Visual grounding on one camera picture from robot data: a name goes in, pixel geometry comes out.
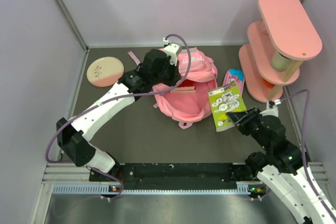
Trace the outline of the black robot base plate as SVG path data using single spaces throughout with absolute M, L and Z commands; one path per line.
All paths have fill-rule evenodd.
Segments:
M 245 163 L 125 163 L 111 174 L 125 190 L 211 190 L 237 189 L 248 192 L 267 190 L 253 177 Z

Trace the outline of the red thick paperback book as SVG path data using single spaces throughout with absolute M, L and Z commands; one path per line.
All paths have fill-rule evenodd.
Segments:
M 178 93 L 192 93 L 196 91 L 196 83 L 192 80 L 184 80 L 178 87 L 173 89 L 171 92 Z

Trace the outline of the green thin booklet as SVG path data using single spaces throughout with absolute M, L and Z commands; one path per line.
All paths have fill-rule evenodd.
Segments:
M 242 112 L 246 110 L 241 92 L 235 80 L 222 87 L 208 91 L 212 116 L 217 132 L 225 131 L 234 124 L 229 119 L 228 112 Z

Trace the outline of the pink cartoon pencil case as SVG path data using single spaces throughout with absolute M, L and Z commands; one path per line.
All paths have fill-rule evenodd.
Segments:
M 245 75 L 241 70 L 238 69 L 229 69 L 224 77 L 223 85 L 230 83 L 231 81 L 236 81 L 237 86 L 240 92 L 243 92 L 244 84 L 245 84 Z

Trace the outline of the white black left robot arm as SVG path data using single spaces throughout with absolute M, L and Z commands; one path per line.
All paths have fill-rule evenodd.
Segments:
M 119 174 L 119 162 L 90 144 L 97 131 L 119 111 L 163 83 L 173 87 L 180 80 L 178 55 L 181 47 L 169 44 L 152 49 L 137 68 L 125 72 L 112 88 L 89 109 L 88 113 L 57 122 L 57 144 L 77 167 L 93 167 L 107 180 Z

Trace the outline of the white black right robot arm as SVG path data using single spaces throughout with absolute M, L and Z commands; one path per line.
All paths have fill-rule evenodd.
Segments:
M 314 179 L 303 148 L 286 138 L 277 108 L 228 112 L 234 126 L 264 150 L 245 160 L 245 174 L 263 182 L 288 208 L 297 223 L 335 223 L 335 208 Z

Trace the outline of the pink student backpack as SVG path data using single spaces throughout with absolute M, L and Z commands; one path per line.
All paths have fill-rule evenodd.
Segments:
M 208 91 L 218 87 L 216 82 L 218 72 L 214 60 L 196 47 L 191 48 L 190 53 L 191 68 L 186 79 L 195 83 L 195 90 L 190 92 L 174 89 L 154 96 L 156 100 L 154 107 L 177 121 L 182 129 L 187 129 L 193 123 L 211 115 Z

